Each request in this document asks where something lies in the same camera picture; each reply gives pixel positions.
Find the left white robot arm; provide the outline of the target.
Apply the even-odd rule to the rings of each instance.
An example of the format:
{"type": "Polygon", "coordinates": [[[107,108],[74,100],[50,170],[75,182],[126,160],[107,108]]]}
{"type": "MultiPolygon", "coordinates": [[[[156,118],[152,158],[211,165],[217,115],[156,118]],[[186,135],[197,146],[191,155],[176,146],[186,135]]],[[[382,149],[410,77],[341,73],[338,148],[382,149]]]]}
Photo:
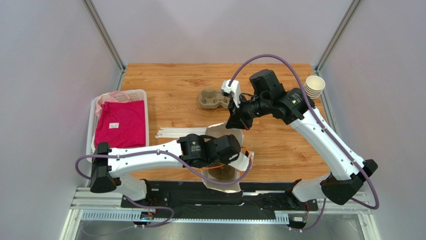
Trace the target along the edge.
{"type": "Polygon", "coordinates": [[[229,165],[238,159],[241,148],[232,134],[188,134],[164,144],[139,148],[112,148],[108,142],[102,142],[91,156],[89,189],[95,194],[116,191],[133,201],[143,200],[148,184],[131,173],[160,168],[187,168],[194,173],[197,169],[229,165]]]}

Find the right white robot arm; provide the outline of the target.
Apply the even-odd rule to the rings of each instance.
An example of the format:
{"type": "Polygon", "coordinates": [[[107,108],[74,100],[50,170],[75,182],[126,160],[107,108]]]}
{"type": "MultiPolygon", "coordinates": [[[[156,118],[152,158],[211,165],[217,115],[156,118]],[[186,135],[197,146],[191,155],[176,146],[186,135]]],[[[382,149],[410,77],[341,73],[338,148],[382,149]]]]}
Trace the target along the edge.
{"type": "Polygon", "coordinates": [[[272,115],[301,134],[326,162],[330,173],[310,180],[296,180],[287,193],[300,202],[327,198],[345,205],[377,169],[372,159],[354,153],[329,127],[311,99],[302,90],[285,90],[272,70],[263,69],[249,81],[254,93],[246,98],[237,80],[226,80],[221,94],[230,97],[228,129],[249,130],[255,118],[272,115]]]}

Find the white paper takeout bag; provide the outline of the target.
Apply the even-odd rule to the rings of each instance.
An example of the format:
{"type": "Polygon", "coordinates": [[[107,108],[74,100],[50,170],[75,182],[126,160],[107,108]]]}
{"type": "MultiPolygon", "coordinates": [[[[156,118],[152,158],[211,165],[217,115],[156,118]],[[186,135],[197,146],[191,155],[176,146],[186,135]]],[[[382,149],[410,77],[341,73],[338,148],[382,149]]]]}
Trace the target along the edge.
{"type": "MultiPolygon", "coordinates": [[[[244,143],[244,134],[240,129],[227,129],[226,122],[210,125],[207,127],[205,134],[212,137],[221,137],[223,135],[233,135],[238,140],[239,144],[242,146],[244,143]]],[[[243,152],[246,155],[246,149],[242,149],[240,152],[243,152]]],[[[249,163],[253,163],[255,152],[250,152],[249,163]]],[[[230,165],[224,165],[218,168],[212,169],[202,169],[201,174],[204,177],[210,179],[210,181],[203,180],[204,185],[211,190],[224,192],[227,194],[238,193],[241,191],[240,183],[234,182],[243,175],[244,171],[239,171],[233,168],[230,165]]]]}

